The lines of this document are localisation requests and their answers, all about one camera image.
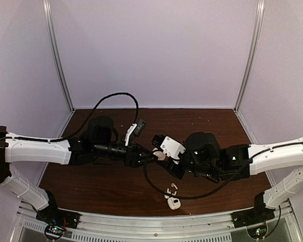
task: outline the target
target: lavender wall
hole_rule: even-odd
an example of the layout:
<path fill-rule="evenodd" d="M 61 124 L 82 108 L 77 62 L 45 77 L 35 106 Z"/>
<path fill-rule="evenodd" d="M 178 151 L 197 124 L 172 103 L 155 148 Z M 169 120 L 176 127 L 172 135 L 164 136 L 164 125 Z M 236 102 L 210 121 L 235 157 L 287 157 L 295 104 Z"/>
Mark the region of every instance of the lavender wall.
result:
<path fill-rule="evenodd" d="M 128 91 L 142 107 L 234 107 L 256 9 L 247 0 L 53 0 L 74 106 Z"/>
<path fill-rule="evenodd" d="M 267 1 L 255 65 L 241 106 L 259 143 L 303 136 L 303 1 Z M 272 171 L 276 182 L 293 168 Z M 291 203 L 303 233 L 303 191 Z"/>
<path fill-rule="evenodd" d="M 42 1 L 0 0 L 0 125 L 17 134 L 56 137 L 69 113 L 49 45 Z M 17 167 L 37 182 L 43 163 Z M 0 187 L 0 241 L 19 200 Z"/>

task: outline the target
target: wooden table surface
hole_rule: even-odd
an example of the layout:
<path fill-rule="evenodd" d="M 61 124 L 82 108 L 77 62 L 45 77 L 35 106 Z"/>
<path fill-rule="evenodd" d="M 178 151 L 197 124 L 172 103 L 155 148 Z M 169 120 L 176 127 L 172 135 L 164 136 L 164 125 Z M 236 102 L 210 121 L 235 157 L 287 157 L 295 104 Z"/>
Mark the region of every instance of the wooden table surface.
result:
<path fill-rule="evenodd" d="M 77 130 L 88 113 L 89 110 L 77 110 L 64 136 Z M 102 109 L 96 110 L 93 116 L 111 116 L 121 136 L 132 124 L 134 114 L 134 109 Z M 182 142 L 193 132 L 211 132 L 216 135 L 221 148 L 249 143 L 232 110 L 140 109 L 139 118 L 147 122 L 147 127 L 135 141 L 150 150 L 155 134 L 168 135 Z M 110 163 L 102 158 L 100 161 Z M 171 183 L 175 183 L 178 186 L 177 195 L 181 196 L 204 194 L 218 186 L 190 173 L 186 173 L 182 180 L 175 179 L 156 164 L 148 166 L 148 174 L 153 183 L 164 191 Z M 164 196 L 145 181 L 142 167 L 130 168 L 118 161 L 113 165 L 89 164 L 77 167 L 49 164 L 40 187 L 51 191 L 59 207 L 65 209 L 110 215 L 172 216 L 251 207 L 255 195 L 270 188 L 270 184 L 266 175 L 261 173 L 248 179 L 232 181 L 210 197 L 182 200 L 180 209 L 171 210 Z"/>

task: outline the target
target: small white object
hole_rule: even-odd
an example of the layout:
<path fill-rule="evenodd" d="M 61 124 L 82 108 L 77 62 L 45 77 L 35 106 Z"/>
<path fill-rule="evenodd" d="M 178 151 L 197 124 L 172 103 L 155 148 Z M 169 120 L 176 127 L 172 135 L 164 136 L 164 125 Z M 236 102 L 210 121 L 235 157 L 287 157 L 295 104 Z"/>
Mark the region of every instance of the small white object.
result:
<path fill-rule="evenodd" d="M 167 199 L 167 203 L 168 206 L 170 206 L 170 209 L 172 210 L 179 209 L 181 207 L 181 202 L 177 198 L 170 197 L 169 199 Z"/>
<path fill-rule="evenodd" d="M 175 188 L 176 190 L 178 190 L 177 186 L 176 186 L 174 183 L 171 184 L 171 187 L 173 187 L 173 188 Z"/>
<path fill-rule="evenodd" d="M 167 188 L 166 192 L 169 193 L 169 194 L 172 193 L 171 190 L 170 190 L 169 188 Z M 164 195 L 164 198 L 165 198 L 165 199 L 169 199 L 170 196 Z"/>
<path fill-rule="evenodd" d="M 173 140 L 171 137 L 166 136 L 164 141 L 161 144 L 161 148 L 163 149 L 163 153 L 167 155 L 168 157 L 171 157 L 174 159 L 174 163 L 179 163 L 179 154 L 183 154 L 185 152 L 184 146 L 177 142 L 176 140 Z"/>
<path fill-rule="evenodd" d="M 137 124 L 132 124 L 129 129 L 127 130 L 126 137 L 125 137 L 125 146 L 129 145 L 130 136 L 134 132 L 135 128 L 137 127 Z"/>

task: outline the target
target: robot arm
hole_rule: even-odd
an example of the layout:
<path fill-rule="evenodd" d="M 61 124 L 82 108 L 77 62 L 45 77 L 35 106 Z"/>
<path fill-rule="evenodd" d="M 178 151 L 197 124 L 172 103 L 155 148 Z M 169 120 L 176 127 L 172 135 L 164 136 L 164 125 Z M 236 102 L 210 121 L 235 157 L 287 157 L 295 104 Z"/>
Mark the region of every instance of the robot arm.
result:
<path fill-rule="evenodd" d="M 236 170 L 244 165 L 245 169 L 235 179 L 271 169 L 299 166 L 279 184 L 258 194 L 254 208 L 233 213 L 235 227 L 273 219 L 274 210 L 303 189 L 303 137 L 276 144 L 239 145 L 220 149 L 213 134 L 199 132 L 191 134 L 184 146 L 163 136 L 155 136 L 153 144 L 170 157 L 162 165 L 163 168 L 179 179 L 187 170 L 216 181 L 235 176 Z"/>
<path fill-rule="evenodd" d="M 48 224 L 76 228 L 79 214 L 60 210 L 54 196 L 31 184 L 13 165 L 16 161 L 51 162 L 61 165 L 94 163 L 97 157 L 123 160 L 125 165 L 139 167 L 150 152 L 131 143 L 130 136 L 139 136 L 145 123 L 141 120 L 130 129 L 124 142 L 111 141 L 113 121 L 101 116 L 89 122 L 89 128 L 80 138 L 43 139 L 8 133 L 0 126 L 0 185 L 18 198 L 30 203 L 37 212 L 37 219 Z"/>
<path fill-rule="evenodd" d="M 150 151 L 131 143 L 130 136 L 139 136 L 144 126 L 143 121 L 132 125 L 124 142 L 111 141 L 112 133 L 116 134 L 113 121 L 103 116 L 91 119 L 86 132 L 79 138 L 70 139 L 24 137 L 7 133 L 6 127 L 0 127 L 0 184 L 29 202 L 37 211 L 38 219 L 57 225 L 66 221 L 68 227 L 76 228 L 79 215 L 58 209 L 53 195 L 32 185 L 15 169 L 13 162 L 84 165 L 94 163 L 97 157 L 107 157 L 123 160 L 131 167 L 140 167 Z M 277 186 L 258 194 L 253 209 L 234 213 L 235 227 L 274 218 L 274 209 L 303 188 L 303 137 L 277 144 L 221 149 L 214 134 L 198 132 L 191 134 L 184 145 L 164 136 L 155 136 L 153 145 L 169 157 L 167 161 L 159 161 L 158 165 L 179 179 L 190 171 L 215 182 L 237 180 L 270 169 L 300 165 Z"/>

